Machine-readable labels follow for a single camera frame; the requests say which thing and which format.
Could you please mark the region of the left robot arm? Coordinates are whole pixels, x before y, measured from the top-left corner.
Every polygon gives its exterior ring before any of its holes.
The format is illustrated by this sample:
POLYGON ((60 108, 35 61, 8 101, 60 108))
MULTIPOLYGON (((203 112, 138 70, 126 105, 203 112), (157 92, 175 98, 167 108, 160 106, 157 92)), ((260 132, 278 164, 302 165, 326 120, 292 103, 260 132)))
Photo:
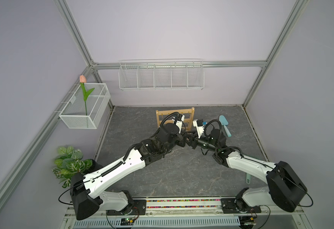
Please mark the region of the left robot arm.
POLYGON ((125 176, 150 165, 165 157, 176 145, 183 145, 186 139, 184 127, 185 116, 173 112, 164 118, 157 131, 140 143, 132 145, 127 153, 113 163, 101 167, 92 166, 93 172, 76 173, 71 178, 69 190, 75 217, 84 220, 101 208, 128 214, 134 208, 134 201, 126 190, 107 192, 106 189, 125 176))

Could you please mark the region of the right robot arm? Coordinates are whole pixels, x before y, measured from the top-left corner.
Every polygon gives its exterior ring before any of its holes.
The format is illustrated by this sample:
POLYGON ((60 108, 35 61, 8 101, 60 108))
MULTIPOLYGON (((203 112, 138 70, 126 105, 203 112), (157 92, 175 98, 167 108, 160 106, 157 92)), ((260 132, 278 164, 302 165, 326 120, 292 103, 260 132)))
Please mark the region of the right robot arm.
POLYGON ((218 164, 245 172, 266 184, 262 188, 242 189, 224 209, 245 213, 253 207, 266 205, 294 212, 307 195, 307 188, 292 167, 284 161, 272 163, 258 160, 244 155, 238 147, 226 146, 222 126, 213 128, 209 134, 206 132, 213 123, 214 120, 208 123, 201 119, 194 120, 196 131, 189 135, 188 145, 192 148, 200 147, 203 154, 211 151, 218 164))

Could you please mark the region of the teal garden trowel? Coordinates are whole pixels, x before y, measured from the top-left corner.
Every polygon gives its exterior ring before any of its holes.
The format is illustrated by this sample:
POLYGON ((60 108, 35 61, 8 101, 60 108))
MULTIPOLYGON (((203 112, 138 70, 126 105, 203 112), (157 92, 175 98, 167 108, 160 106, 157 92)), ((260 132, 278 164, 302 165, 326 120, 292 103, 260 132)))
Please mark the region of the teal garden trowel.
POLYGON ((229 122, 227 121, 226 117, 223 116, 223 115, 220 115, 220 116, 219 116, 219 121, 220 121, 221 125, 222 125, 223 128, 224 128, 224 131, 225 131, 225 133, 226 133, 226 136, 227 136, 227 137, 231 137, 232 134, 230 133, 230 131, 229 131, 229 129, 228 129, 229 122))

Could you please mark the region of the green leafy artificial plant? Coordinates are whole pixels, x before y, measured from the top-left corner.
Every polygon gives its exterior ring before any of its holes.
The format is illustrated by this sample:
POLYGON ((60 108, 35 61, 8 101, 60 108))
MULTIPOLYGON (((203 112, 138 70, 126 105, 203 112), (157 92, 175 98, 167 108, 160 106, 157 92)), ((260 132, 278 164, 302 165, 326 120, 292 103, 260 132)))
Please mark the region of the green leafy artificial plant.
POLYGON ((84 159, 82 151, 73 146, 60 146, 57 152, 58 156, 54 160, 55 168, 52 169, 52 173, 64 189, 70 187, 71 178, 75 174, 85 175, 91 171, 94 165, 93 160, 84 159))

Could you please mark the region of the pink artificial tulip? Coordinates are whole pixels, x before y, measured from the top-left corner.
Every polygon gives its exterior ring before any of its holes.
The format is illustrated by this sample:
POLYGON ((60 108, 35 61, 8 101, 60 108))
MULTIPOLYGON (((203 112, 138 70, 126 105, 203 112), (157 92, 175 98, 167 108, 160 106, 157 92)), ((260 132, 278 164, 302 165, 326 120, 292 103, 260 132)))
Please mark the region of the pink artificial tulip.
POLYGON ((84 75, 79 76, 79 82, 80 82, 80 87, 81 87, 82 93, 83 93, 85 113, 86 113, 86 115, 88 115, 87 99, 90 96, 90 94, 94 91, 95 88, 91 88, 89 90, 86 90, 85 84, 87 83, 87 79, 84 75))

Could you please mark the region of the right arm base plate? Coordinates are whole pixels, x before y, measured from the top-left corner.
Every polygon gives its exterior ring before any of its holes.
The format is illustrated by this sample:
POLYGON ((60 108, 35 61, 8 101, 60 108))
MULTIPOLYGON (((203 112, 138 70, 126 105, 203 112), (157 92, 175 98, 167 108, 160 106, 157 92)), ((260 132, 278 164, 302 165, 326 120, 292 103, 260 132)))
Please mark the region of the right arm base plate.
POLYGON ((222 198, 221 205, 224 214, 261 213, 261 208, 259 206, 250 207, 242 199, 222 198))

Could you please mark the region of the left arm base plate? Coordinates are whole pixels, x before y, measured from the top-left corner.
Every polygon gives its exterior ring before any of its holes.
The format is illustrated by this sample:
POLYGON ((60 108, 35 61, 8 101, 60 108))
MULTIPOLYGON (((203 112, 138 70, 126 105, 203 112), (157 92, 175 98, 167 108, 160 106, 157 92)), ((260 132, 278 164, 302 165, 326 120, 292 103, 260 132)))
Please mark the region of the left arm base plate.
POLYGON ((123 210, 107 210, 108 216, 145 215, 147 201, 145 199, 135 199, 133 204, 128 204, 123 210))

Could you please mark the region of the white mesh wall basket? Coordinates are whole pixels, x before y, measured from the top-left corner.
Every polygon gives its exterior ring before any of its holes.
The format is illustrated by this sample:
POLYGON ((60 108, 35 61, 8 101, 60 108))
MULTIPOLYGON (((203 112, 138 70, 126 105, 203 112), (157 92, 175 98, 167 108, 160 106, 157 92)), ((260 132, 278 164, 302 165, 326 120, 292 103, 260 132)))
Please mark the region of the white mesh wall basket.
POLYGON ((111 96, 106 84, 86 83, 85 87, 95 88, 87 99, 88 115, 80 85, 58 115, 69 129, 97 129, 108 106, 111 96))

